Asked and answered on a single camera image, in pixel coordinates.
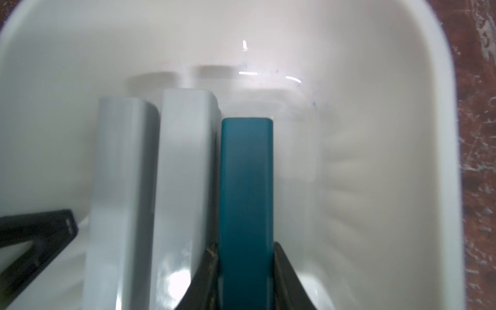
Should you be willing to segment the white plastic storage box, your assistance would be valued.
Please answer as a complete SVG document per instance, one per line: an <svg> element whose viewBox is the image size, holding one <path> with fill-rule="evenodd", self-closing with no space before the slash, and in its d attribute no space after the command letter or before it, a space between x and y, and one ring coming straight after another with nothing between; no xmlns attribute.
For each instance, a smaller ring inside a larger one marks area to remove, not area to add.
<svg viewBox="0 0 496 310"><path fill-rule="evenodd" d="M207 89L274 122L275 240L319 309L464 309L455 75L426 1L22 1L1 28L1 214L76 239L11 304L81 309L98 101Z"/></svg>

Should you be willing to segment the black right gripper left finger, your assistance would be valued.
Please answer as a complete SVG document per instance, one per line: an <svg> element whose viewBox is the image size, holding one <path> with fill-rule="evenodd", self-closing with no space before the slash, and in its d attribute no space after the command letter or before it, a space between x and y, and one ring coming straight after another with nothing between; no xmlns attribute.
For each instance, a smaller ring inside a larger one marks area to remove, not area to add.
<svg viewBox="0 0 496 310"><path fill-rule="evenodd" d="M176 310L218 309L218 268L218 245L217 243L212 243L205 250L198 270Z"/></svg>

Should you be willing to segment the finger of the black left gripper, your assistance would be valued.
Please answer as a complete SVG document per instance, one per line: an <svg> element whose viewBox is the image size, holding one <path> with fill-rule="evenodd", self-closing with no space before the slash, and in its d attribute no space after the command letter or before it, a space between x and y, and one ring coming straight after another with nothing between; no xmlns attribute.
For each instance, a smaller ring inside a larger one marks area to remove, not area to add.
<svg viewBox="0 0 496 310"><path fill-rule="evenodd" d="M9 306L78 235L70 209L1 218L1 247L32 245L1 272L1 305Z"/></svg>

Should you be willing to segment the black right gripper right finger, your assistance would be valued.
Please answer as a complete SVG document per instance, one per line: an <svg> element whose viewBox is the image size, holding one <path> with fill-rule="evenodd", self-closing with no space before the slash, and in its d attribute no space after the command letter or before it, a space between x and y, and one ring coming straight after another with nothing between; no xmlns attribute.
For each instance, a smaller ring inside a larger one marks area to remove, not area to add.
<svg viewBox="0 0 496 310"><path fill-rule="evenodd" d="M273 276L275 309L316 310L298 279L289 258L278 242L275 242L274 245Z"/></svg>

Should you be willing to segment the teal block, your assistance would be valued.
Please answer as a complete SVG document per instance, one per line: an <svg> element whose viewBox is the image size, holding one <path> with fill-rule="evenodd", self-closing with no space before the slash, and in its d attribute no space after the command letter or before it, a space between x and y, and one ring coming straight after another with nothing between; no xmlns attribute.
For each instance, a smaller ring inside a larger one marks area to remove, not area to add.
<svg viewBox="0 0 496 310"><path fill-rule="evenodd" d="M273 121L226 118L220 159L222 309L273 308Z"/></svg>

